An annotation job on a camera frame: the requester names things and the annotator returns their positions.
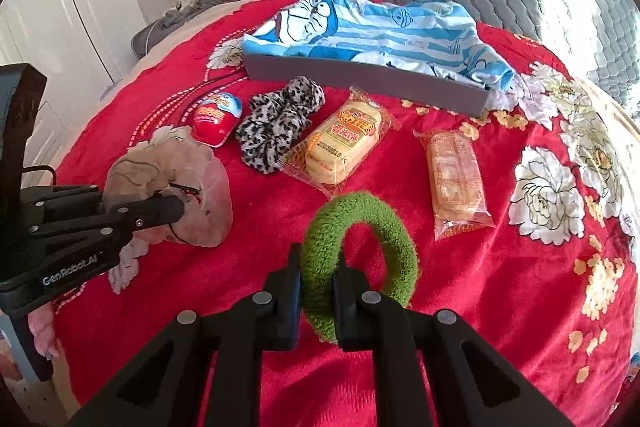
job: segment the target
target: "cartoon print fabric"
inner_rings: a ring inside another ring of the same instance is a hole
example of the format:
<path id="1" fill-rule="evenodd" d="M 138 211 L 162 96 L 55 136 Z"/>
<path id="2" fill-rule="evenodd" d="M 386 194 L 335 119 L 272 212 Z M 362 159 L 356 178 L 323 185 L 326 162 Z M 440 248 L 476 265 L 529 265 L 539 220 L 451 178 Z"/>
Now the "cartoon print fabric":
<path id="1" fill-rule="evenodd" d="M 352 60 L 504 90 L 514 71 L 449 0 L 300 0 L 242 39 L 246 54 Z"/>

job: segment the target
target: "gray tray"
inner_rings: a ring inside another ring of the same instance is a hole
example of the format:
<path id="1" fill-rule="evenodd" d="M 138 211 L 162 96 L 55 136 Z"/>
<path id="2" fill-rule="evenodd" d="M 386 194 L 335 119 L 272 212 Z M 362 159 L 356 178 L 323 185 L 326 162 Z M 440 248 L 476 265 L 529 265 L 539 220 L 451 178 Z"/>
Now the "gray tray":
<path id="1" fill-rule="evenodd" d="M 302 74 L 321 86 L 358 86 L 371 94 L 405 98 L 475 117 L 482 115 L 491 92 L 489 88 L 428 74 L 332 58 L 252 54 L 242 60 L 252 80 L 284 81 Z"/>

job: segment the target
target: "leopard print fabric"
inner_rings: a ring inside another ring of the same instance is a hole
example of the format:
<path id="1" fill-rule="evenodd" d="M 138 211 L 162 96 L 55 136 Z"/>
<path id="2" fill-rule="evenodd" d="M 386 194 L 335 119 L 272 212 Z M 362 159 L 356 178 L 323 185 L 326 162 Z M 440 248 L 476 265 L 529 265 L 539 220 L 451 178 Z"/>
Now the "leopard print fabric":
<path id="1" fill-rule="evenodd" d="M 307 118 L 324 105 L 324 91 L 305 76 L 297 76 L 278 91 L 252 96 L 252 113 L 236 130 L 242 161 L 269 174 L 278 159 L 311 124 Z"/>

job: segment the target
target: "green fuzzy hair tie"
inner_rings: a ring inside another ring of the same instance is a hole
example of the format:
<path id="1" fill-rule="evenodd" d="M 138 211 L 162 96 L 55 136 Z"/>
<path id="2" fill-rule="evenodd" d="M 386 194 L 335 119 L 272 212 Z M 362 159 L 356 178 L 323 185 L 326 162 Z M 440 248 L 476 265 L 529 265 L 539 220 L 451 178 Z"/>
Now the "green fuzzy hair tie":
<path id="1" fill-rule="evenodd" d="M 339 196 L 314 217 L 302 245 L 302 307 L 321 338 L 337 343 L 331 281 L 338 267 L 345 233 L 356 223 L 371 226 L 386 262 L 383 293 L 402 306 L 409 304 L 418 277 L 418 256 L 404 224 L 388 204 L 369 192 Z"/>

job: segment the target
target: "white flower print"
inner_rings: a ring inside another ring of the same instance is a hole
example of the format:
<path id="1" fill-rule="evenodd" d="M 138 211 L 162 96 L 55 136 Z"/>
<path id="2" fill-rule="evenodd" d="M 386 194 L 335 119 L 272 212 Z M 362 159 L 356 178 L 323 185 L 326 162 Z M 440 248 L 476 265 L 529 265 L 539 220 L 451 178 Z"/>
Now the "white flower print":
<path id="1" fill-rule="evenodd" d="M 603 259 L 599 253 L 595 253 L 587 261 L 587 266 L 591 268 L 591 274 L 588 278 L 589 284 L 584 289 L 586 297 L 582 305 L 582 314 L 596 321 L 600 318 L 600 312 L 607 313 L 609 305 L 616 299 L 618 279 L 625 271 L 625 262 L 622 257 L 614 257 L 612 263 L 610 259 Z"/>
<path id="2" fill-rule="evenodd" d="M 622 209 L 620 210 L 620 228 L 631 237 L 629 241 L 629 257 L 638 266 L 640 261 L 640 212 L 633 197 L 628 180 L 624 180 Z"/>
<path id="3" fill-rule="evenodd" d="M 240 39 L 229 39 L 222 42 L 213 53 L 209 55 L 207 68 L 209 70 L 219 70 L 228 66 L 239 66 L 242 64 L 242 46 Z"/>
<path id="4" fill-rule="evenodd" d="M 593 111 L 591 99 L 581 87 L 568 81 L 564 74 L 554 68 L 534 62 L 529 66 L 532 76 L 545 86 L 549 97 L 556 102 L 560 113 L 568 121 Z"/>
<path id="5" fill-rule="evenodd" d="M 578 164 L 582 183 L 600 195 L 602 215 L 620 215 L 623 173 L 602 119 L 592 111 L 573 123 L 562 121 L 560 127 L 560 139 L 571 161 Z"/>
<path id="6" fill-rule="evenodd" d="M 549 149 L 526 146 L 515 176 L 509 224 L 519 225 L 520 235 L 556 246 L 584 235 L 584 200 L 574 175 Z"/>
<path id="7" fill-rule="evenodd" d="M 159 143 L 162 143 L 163 141 L 169 140 L 170 138 L 177 138 L 179 140 L 184 140 L 190 136 L 191 136 L 191 127 L 189 127 L 188 125 L 184 125 L 182 127 L 174 127 L 173 125 L 164 125 L 154 131 L 154 133 L 151 135 L 151 139 L 136 143 L 133 147 L 129 149 L 129 152 L 143 151 L 145 149 L 148 149 L 152 145 L 157 145 Z"/>
<path id="8" fill-rule="evenodd" d="M 534 76 L 516 74 L 505 92 L 492 90 L 486 108 L 512 111 L 517 105 L 527 120 L 537 122 L 551 131 L 551 119 L 558 116 L 558 106 L 545 94 L 545 86 Z"/>

